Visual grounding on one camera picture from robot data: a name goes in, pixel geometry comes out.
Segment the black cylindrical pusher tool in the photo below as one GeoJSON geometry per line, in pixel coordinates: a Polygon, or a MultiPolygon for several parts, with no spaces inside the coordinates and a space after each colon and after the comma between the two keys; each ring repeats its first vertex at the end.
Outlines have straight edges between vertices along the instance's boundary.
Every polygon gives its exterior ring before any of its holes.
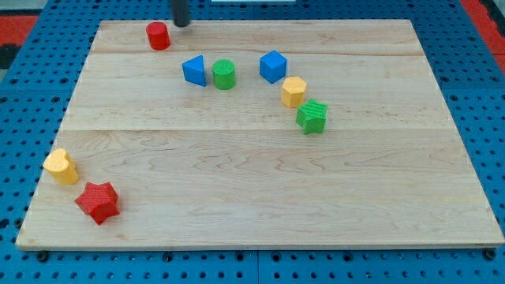
{"type": "Polygon", "coordinates": [[[190,25],[189,0],[170,0],[170,8],[176,27],[184,28],[190,25]]]}

